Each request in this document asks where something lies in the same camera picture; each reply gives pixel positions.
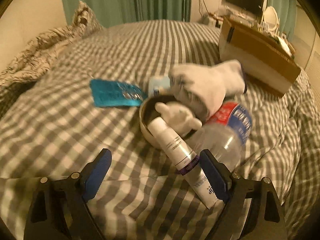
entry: plastic bottle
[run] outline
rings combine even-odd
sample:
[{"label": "plastic bottle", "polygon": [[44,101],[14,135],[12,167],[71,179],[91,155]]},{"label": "plastic bottle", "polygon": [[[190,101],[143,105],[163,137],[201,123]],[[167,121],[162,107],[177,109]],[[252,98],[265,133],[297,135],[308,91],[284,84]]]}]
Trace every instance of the plastic bottle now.
[{"label": "plastic bottle", "polygon": [[199,156],[161,117],[152,120],[148,130],[204,205],[211,208],[217,201],[217,197],[200,167]]},{"label": "plastic bottle", "polygon": [[251,116],[243,106],[226,102],[187,143],[197,154],[209,149],[232,172],[240,163],[251,126]]}]

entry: white sock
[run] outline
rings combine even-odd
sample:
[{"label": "white sock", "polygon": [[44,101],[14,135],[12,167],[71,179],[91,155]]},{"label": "white sock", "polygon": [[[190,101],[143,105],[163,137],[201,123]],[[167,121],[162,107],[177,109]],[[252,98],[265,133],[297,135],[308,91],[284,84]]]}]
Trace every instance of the white sock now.
[{"label": "white sock", "polygon": [[202,122],[217,112],[225,96],[246,92],[241,64],[237,60],[214,67],[176,65],[169,77],[174,97],[188,106]]}]

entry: white cap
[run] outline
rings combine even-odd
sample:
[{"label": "white cap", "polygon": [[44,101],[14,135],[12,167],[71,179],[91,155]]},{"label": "white cap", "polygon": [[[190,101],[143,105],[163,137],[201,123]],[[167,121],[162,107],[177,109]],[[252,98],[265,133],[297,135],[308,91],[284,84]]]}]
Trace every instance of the white cap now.
[{"label": "white cap", "polygon": [[155,118],[148,125],[148,130],[151,132],[153,137],[155,137],[155,139],[157,139],[156,137],[168,128],[170,127],[161,117]]}]

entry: bolt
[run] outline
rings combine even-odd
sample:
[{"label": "bolt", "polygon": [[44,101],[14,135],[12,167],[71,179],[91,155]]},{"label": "bolt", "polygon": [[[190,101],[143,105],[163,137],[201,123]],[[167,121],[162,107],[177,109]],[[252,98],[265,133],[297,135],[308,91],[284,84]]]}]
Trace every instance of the bolt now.
[{"label": "bolt", "polygon": [[234,177],[235,179],[239,179],[241,178],[241,176],[238,173],[232,173],[232,177]]},{"label": "bolt", "polygon": [[74,172],[71,174],[71,178],[73,178],[73,179],[77,179],[77,178],[79,178],[79,176],[80,176],[79,172]]},{"label": "bolt", "polygon": [[48,181],[48,178],[47,177],[43,177],[41,178],[40,182],[41,183],[46,183]]},{"label": "bolt", "polygon": [[263,178],[263,181],[264,181],[265,183],[267,183],[267,184],[270,184],[271,179],[269,179],[268,177],[264,177],[264,178]]}]

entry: checkered bedsheet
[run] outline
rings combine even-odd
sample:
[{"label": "checkered bedsheet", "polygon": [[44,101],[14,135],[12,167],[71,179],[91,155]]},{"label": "checkered bedsheet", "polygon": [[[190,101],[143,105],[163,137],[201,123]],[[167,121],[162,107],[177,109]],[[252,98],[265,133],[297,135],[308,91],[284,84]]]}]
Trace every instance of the checkered bedsheet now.
[{"label": "checkered bedsheet", "polygon": [[[88,206],[107,239],[204,239],[222,204],[208,210],[164,153],[145,141],[138,108],[96,108],[91,78],[147,90],[177,63],[219,62],[219,29],[146,21],[96,32],[61,54],[0,120],[0,216],[23,239],[33,190],[43,176],[80,171],[104,147],[113,162]],[[236,96],[253,129],[238,172],[272,179],[289,238],[308,216],[320,185],[320,117],[304,71],[281,99],[249,83]]]}]

